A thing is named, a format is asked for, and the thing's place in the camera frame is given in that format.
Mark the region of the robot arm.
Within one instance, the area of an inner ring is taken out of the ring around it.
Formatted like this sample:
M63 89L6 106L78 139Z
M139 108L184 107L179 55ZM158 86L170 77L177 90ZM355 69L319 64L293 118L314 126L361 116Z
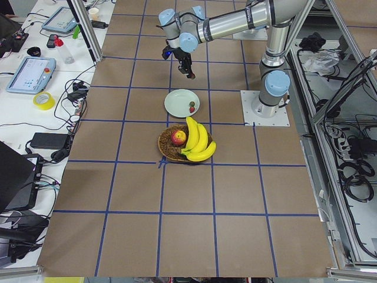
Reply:
M247 1L243 9L212 18L204 15L201 6L176 12L160 12L159 25L166 35L162 57L174 55L179 61L178 70L189 79L195 75L191 69L191 53L199 44L231 35L238 40L259 40L265 36L267 43L260 60L262 90L253 99L251 110L262 119L270 119L286 107L282 103L290 87L290 78L283 71L285 56L292 46L313 1L264 0Z

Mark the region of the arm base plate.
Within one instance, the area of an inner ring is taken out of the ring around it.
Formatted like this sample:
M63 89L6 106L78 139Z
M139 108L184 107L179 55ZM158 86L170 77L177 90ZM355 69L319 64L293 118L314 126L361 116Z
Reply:
M285 101L282 97L277 106L266 106L259 100L260 91L241 90L243 119L246 126L289 127Z
M235 33L232 37L234 40L267 41L267 29L266 27L248 29Z

